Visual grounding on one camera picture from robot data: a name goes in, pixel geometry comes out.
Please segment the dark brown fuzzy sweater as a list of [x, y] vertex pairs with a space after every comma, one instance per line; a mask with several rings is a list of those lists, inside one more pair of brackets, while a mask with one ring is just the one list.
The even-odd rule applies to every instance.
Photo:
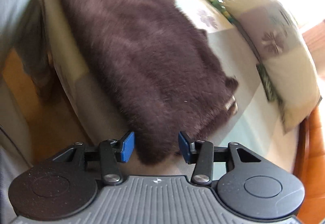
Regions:
[[176, 153], [180, 131], [201, 140], [228, 121], [238, 82], [174, 0], [61, 4], [90, 70], [135, 132], [142, 163]]

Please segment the orange wooden headboard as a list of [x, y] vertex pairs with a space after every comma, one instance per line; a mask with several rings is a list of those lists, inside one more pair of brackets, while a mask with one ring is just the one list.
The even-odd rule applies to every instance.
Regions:
[[[324, 21], [303, 33], [318, 74], [318, 86], [324, 97]], [[324, 223], [324, 100], [307, 119], [306, 169], [302, 174], [306, 197], [298, 218], [303, 223]]]

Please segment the dark green patterned box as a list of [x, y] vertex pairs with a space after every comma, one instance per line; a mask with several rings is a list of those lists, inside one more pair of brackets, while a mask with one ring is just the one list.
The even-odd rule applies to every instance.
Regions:
[[257, 72], [261, 79], [261, 83], [263, 85], [265, 95], [269, 102], [277, 102], [278, 104], [282, 103], [282, 99], [279, 97], [271, 78], [269, 77], [267, 70], [265, 69], [264, 65], [259, 63], [256, 65]]

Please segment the cream patchwork pillow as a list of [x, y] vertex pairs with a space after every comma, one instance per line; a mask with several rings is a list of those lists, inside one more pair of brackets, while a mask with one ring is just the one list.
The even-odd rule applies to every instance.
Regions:
[[253, 42], [281, 102], [290, 131], [318, 105], [315, 63], [296, 22], [277, 0], [226, 0], [226, 10]]

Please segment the grey trouser leg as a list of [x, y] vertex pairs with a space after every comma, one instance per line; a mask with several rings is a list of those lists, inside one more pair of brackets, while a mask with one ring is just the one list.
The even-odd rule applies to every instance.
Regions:
[[39, 0], [1, 0], [1, 69], [14, 48], [42, 101], [48, 101], [53, 75], [45, 46]]

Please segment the green toothpaste tube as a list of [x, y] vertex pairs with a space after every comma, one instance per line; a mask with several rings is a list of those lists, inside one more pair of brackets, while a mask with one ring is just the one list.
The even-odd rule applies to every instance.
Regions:
[[221, 2], [216, 2], [215, 3], [215, 8], [217, 8], [217, 10], [219, 10], [219, 12], [225, 17], [227, 18], [227, 20], [230, 23], [234, 23], [235, 19], [230, 15], [230, 13], [226, 10], [226, 8], [224, 7], [224, 5]]

